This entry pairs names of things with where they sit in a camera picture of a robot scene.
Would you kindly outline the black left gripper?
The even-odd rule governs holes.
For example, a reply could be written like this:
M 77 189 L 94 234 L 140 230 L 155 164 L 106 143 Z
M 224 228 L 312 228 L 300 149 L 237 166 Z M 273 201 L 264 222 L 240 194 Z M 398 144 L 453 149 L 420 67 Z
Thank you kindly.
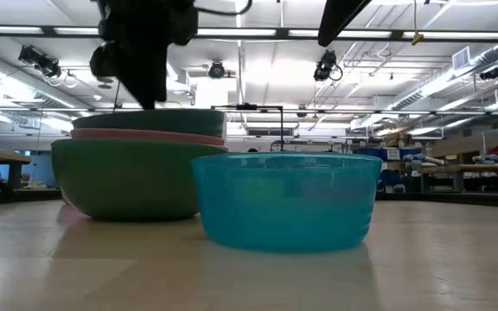
M 187 44 L 196 34 L 195 0 L 90 0 L 97 5 L 103 41 L 93 52 L 96 77 L 116 77 L 145 111 L 167 99 L 170 44 Z

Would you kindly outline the teal green plastic bowl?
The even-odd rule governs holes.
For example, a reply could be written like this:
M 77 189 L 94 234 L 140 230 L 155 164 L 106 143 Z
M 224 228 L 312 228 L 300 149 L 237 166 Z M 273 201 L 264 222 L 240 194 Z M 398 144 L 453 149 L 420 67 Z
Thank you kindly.
M 205 109 L 155 109 L 80 117 L 75 129 L 157 130 L 223 137 L 226 117 L 222 111 Z

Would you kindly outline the pink plastic bowl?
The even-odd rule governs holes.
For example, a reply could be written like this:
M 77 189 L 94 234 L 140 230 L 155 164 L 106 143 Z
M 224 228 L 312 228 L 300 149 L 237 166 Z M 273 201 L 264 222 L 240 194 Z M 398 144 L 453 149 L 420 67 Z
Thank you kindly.
M 126 130 L 126 129 L 74 129 L 70 132 L 71 138 L 135 138 L 182 143 L 198 143 L 214 146 L 223 146 L 225 141 L 221 137 L 203 136 L 189 133 L 159 131 L 159 130 Z

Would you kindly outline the yellow hanging plug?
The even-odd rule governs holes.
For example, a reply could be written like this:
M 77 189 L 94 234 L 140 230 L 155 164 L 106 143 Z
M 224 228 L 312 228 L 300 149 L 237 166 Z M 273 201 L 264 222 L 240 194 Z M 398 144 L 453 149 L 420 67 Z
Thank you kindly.
M 411 44 L 413 46 L 417 45 L 420 41 L 424 39 L 424 36 L 418 31 L 418 2 L 417 0 L 413 1 L 413 36 Z

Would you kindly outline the large green plastic bowl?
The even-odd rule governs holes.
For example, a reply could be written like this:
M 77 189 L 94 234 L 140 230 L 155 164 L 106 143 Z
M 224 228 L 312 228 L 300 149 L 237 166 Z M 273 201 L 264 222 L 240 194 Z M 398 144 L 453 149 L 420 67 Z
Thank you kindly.
M 51 144 L 63 199 L 95 220 L 152 221 L 198 213 L 191 161 L 226 153 L 193 143 L 111 138 Z

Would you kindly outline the thin black metal stand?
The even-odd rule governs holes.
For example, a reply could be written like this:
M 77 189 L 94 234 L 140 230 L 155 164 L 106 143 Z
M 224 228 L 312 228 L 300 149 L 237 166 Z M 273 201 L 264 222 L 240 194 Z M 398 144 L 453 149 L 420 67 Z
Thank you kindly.
M 250 111 L 260 111 L 261 113 L 268 113 L 270 110 L 277 110 L 280 114 L 280 150 L 284 150 L 284 108 L 282 105 L 255 105 L 249 104 L 247 102 L 236 105 L 212 105 L 211 110 L 220 111 L 238 111 L 250 112 Z

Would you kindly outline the white air vent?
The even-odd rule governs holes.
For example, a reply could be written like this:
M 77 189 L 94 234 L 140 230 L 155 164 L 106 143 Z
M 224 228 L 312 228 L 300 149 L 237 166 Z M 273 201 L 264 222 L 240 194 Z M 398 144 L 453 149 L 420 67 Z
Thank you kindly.
M 459 50 L 452 55 L 452 68 L 454 71 L 467 67 L 470 64 L 469 46 Z

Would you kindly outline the blue storage bin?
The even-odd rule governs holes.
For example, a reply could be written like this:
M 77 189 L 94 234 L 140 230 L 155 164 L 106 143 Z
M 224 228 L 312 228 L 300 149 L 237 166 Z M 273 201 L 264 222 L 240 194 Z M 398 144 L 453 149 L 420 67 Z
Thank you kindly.
M 395 194 L 410 193 L 414 189 L 410 156 L 421 153 L 411 148 L 360 148 L 355 154 L 375 156 L 383 161 L 377 191 Z

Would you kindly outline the small blue plastic bowl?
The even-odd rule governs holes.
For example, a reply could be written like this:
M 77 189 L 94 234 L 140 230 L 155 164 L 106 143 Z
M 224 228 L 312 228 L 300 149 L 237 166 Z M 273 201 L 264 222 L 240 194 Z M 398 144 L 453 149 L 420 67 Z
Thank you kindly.
M 318 152 L 227 153 L 191 162 L 204 232 L 253 251 L 352 248 L 369 231 L 379 157 Z

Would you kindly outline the silver air duct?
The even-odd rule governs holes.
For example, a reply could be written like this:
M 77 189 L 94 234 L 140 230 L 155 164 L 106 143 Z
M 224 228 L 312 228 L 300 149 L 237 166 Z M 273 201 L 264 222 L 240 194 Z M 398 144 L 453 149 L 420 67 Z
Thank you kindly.
M 448 88 L 461 79 L 488 71 L 496 64 L 498 64 L 498 44 L 484 50 L 476 50 L 474 53 L 470 52 L 470 64 L 467 67 L 454 71 L 451 60 L 449 65 L 422 79 L 410 91 L 396 96 L 387 109 L 400 111 Z

